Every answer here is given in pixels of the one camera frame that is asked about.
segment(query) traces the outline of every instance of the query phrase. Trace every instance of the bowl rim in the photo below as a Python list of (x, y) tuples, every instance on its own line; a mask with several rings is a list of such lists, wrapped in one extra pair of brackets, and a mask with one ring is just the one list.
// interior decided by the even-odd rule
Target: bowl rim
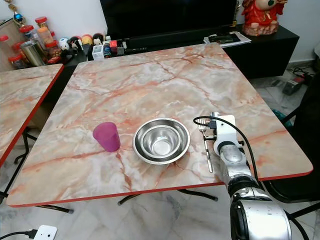
[[(145, 149), (144, 145), (142, 144), (142, 142), (144, 141), (144, 138), (145, 138), (146, 134), (149, 133), (151, 130), (157, 129), (157, 128), (167, 128), (167, 129), (171, 129), (171, 130), (174, 131), (174, 133), (177, 135), (178, 144), (176, 145), (176, 147), (175, 147), (170, 153), (168, 153), (168, 154), (166, 154), (166, 155), (160, 156), (160, 155), (151, 154), (151, 153), (149, 153), (149, 152)], [(178, 151), (180, 145), (181, 145), (181, 137), (180, 137), (179, 132), (178, 132), (174, 127), (169, 126), (169, 125), (163, 125), (163, 124), (162, 124), (162, 125), (156, 125), (156, 126), (150, 127), (147, 131), (145, 131), (145, 132), (142, 134), (141, 140), (140, 140), (140, 147), (141, 147), (142, 151), (143, 151), (146, 155), (148, 155), (149, 157), (151, 157), (151, 158), (153, 158), (153, 159), (168, 158), (168, 157), (170, 157), (171, 155), (174, 155), (174, 154)]]
[[(145, 158), (144, 156), (142, 156), (142, 155), (138, 152), (138, 150), (137, 150), (137, 148), (136, 148), (136, 145), (135, 145), (135, 139), (136, 139), (136, 137), (137, 137), (137, 134), (138, 134), (139, 130), (140, 130), (144, 125), (146, 125), (146, 124), (148, 124), (148, 123), (151, 123), (151, 122), (154, 122), (154, 121), (156, 121), (156, 120), (168, 120), (168, 121), (176, 122), (176, 123), (178, 123), (179, 125), (182, 126), (182, 128), (184, 129), (184, 131), (186, 132), (186, 135), (187, 135), (186, 146), (185, 146), (185, 148), (183, 149), (183, 151), (182, 151), (178, 156), (176, 156), (176, 157), (174, 157), (173, 159), (170, 159), (170, 160), (168, 160), (168, 161), (152, 161), (152, 160), (149, 160), (149, 159)], [(135, 131), (135, 133), (134, 133), (134, 135), (133, 135), (133, 138), (132, 138), (132, 147), (133, 147), (133, 150), (134, 150), (135, 154), (137, 154), (138, 157), (139, 157), (140, 159), (142, 159), (144, 162), (146, 162), (146, 163), (148, 163), (148, 164), (153, 164), (153, 165), (165, 165), (165, 164), (170, 164), (170, 163), (173, 163), (173, 162), (177, 161), (177, 160), (180, 159), (183, 155), (185, 155), (185, 153), (186, 153), (186, 152), (188, 151), (188, 149), (189, 149), (189, 146), (190, 146), (190, 133), (189, 133), (188, 129), (186, 128), (186, 126), (185, 126), (183, 123), (181, 123), (180, 121), (175, 120), (175, 119), (173, 119), (173, 118), (169, 118), (169, 117), (157, 117), (157, 118), (154, 118), (154, 119), (151, 119), (151, 120), (149, 120), (149, 121), (144, 122), (143, 124), (141, 124), (141, 125), (137, 128), (137, 130)]]

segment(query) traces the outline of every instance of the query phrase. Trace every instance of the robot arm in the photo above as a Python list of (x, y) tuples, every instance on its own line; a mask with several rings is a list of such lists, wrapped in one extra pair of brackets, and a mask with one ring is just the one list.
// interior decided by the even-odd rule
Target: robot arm
[[(233, 115), (211, 116), (235, 125)], [(221, 178), (230, 195), (232, 240), (291, 240), (287, 215), (252, 176), (236, 130), (219, 120), (208, 125), (216, 132), (213, 149), (220, 156)]]

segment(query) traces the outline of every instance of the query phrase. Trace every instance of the white wall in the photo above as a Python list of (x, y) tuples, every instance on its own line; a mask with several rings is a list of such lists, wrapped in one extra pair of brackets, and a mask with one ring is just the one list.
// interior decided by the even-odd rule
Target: white wall
[[(57, 38), (92, 35), (107, 30), (100, 0), (14, 0), (13, 3), (25, 16), (28, 24), (35, 26), (35, 18), (47, 16), (48, 24)], [(237, 16), (239, 23), (244, 22), (242, 10)], [(6, 2), (0, 0), (0, 19), (12, 16)], [(300, 36), (291, 62), (313, 59), (314, 47), (320, 42), (320, 0), (288, 0), (279, 22)]]
[[(241, 16), (242, 11), (241, 7), (237, 15), (239, 23), (245, 21), (244, 16)], [(314, 59), (314, 48), (320, 42), (320, 0), (288, 0), (278, 21), (280, 25), (300, 36), (290, 62)]]
[[(84, 34), (106, 33), (107, 24), (100, 0), (14, 0), (28, 24), (38, 27), (35, 19), (46, 16), (56, 37), (70, 38)], [(12, 18), (8, 4), (0, 0), (0, 20)]]

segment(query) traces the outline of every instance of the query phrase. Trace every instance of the marble table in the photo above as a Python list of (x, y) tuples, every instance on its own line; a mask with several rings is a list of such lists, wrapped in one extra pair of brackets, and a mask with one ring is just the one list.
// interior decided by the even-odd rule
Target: marble table
[[(210, 173), (202, 134), (192, 122), (210, 112), (235, 116), (251, 143), (261, 180), (313, 170), (228, 55), (217, 44), (200, 44), (80, 63), (7, 204), (25, 207), (221, 185), (219, 158), (211, 154)], [(145, 163), (133, 150), (136, 129), (157, 117), (176, 119), (190, 132), (187, 153), (169, 165)], [(107, 121), (117, 125), (121, 141), (112, 153), (92, 137), (93, 129)]]
[(63, 68), (56, 64), (0, 72), (0, 166)]

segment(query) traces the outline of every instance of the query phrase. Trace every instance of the power strip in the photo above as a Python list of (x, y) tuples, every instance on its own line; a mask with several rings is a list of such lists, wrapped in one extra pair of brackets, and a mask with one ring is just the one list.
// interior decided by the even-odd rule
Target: power strip
[(55, 226), (41, 225), (34, 240), (54, 240), (58, 229)]

